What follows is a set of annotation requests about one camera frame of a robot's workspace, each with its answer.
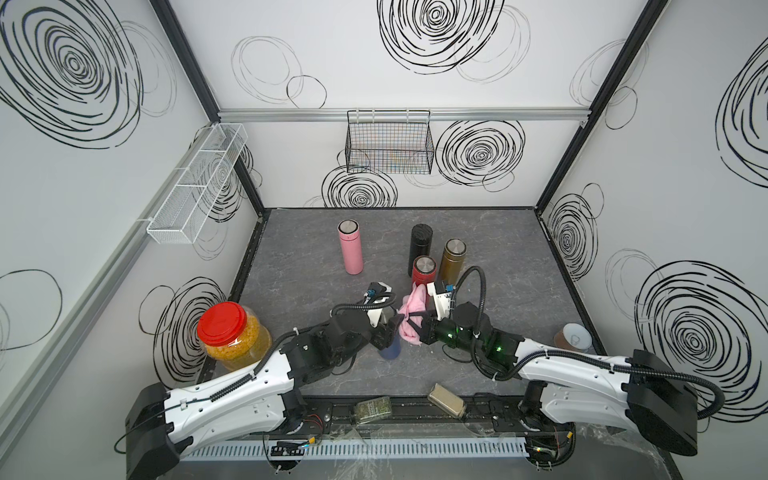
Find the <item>blue thermos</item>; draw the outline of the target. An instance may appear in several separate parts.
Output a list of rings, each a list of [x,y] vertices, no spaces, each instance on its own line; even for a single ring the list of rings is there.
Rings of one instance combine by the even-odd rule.
[[[385,360],[394,360],[401,354],[401,337],[395,334],[392,339],[392,343],[379,351],[379,355]]]

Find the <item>pink microfiber cloth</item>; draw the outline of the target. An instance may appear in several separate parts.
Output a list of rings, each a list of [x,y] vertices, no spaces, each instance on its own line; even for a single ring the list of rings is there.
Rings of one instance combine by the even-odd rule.
[[[409,323],[410,320],[418,327],[421,326],[423,317],[418,312],[427,311],[427,290],[424,284],[412,284],[411,292],[403,297],[402,305],[398,313],[403,320],[398,327],[400,337],[412,345],[421,345],[419,333]]]

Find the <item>pink thermos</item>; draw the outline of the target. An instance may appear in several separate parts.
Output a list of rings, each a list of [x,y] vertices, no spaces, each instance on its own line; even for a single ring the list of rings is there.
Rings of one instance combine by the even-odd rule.
[[[358,275],[364,269],[360,226],[352,219],[343,220],[337,227],[343,263],[350,275]]]

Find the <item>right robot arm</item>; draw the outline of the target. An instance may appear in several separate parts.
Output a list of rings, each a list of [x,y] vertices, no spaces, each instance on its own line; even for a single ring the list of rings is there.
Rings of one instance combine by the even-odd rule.
[[[437,293],[433,286],[427,291],[433,309],[408,321],[419,340],[467,352],[492,381],[527,381],[518,406],[525,419],[633,430],[670,453],[697,454],[693,382],[655,355],[636,350],[628,357],[605,357],[556,348],[493,327],[478,306],[458,305],[450,292]]]

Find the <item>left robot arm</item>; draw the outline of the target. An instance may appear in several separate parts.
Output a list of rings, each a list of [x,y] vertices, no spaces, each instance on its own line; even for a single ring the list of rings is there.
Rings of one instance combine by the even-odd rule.
[[[302,386],[322,380],[366,346],[390,347],[401,316],[383,282],[334,306],[326,321],[278,337],[265,357],[210,381],[143,388],[126,416],[125,476],[156,479],[209,445],[253,433],[297,430],[307,415]]]

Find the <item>red thermos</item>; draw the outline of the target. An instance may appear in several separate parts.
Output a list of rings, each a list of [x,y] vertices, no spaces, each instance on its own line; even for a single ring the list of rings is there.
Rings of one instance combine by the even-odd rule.
[[[428,285],[434,283],[437,277],[438,267],[435,260],[422,255],[417,257],[412,265],[411,278],[415,285]]]

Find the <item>gold thermos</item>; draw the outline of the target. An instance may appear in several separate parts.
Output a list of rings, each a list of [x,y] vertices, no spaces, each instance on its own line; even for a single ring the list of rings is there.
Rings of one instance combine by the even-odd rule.
[[[466,243],[459,238],[449,239],[443,250],[438,279],[444,285],[454,285],[463,268],[467,254]]]

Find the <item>black thermos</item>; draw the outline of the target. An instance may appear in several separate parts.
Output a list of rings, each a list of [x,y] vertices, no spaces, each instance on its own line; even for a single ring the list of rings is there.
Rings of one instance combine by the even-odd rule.
[[[417,258],[429,256],[432,246],[433,229],[424,223],[413,226],[410,235],[409,260],[407,274],[412,276],[413,265]]]

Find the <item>beige sponge block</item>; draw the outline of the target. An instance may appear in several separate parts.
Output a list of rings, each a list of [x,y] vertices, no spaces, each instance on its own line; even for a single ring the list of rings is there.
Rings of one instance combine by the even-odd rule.
[[[427,399],[451,418],[462,419],[465,416],[466,402],[439,383],[433,386]]]

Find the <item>green scouring pad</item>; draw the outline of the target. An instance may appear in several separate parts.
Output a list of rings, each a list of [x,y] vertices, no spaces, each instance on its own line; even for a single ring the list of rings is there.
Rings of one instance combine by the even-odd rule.
[[[393,415],[393,408],[389,396],[381,396],[363,400],[354,405],[353,418],[356,424],[367,424]]]

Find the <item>white lid can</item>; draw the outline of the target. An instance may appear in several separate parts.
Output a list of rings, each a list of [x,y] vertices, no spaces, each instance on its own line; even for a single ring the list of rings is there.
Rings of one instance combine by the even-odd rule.
[[[554,345],[557,348],[575,352],[586,352],[593,344],[590,332],[581,324],[565,324],[555,335]]]

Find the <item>red lid snack jar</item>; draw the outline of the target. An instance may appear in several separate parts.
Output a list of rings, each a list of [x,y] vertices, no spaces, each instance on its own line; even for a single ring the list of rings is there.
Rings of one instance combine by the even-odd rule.
[[[229,371],[258,363],[272,346],[271,334],[255,313],[231,301],[210,307],[196,333],[207,355]]]

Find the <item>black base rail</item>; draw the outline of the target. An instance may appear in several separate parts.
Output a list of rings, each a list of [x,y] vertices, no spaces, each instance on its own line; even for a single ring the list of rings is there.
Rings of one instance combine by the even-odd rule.
[[[560,424],[533,409],[522,410],[522,395],[478,393],[464,396],[464,413],[454,417],[425,396],[391,396],[384,414],[371,415],[364,420],[358,405],[372,401],[372,396],[307,395],[300,401],[304,417],[323,425],[325,433],[343,427],[368,425],[479,425],[493,433],[512,433],[524,437],[564,436],[576,432],[572,422]]]

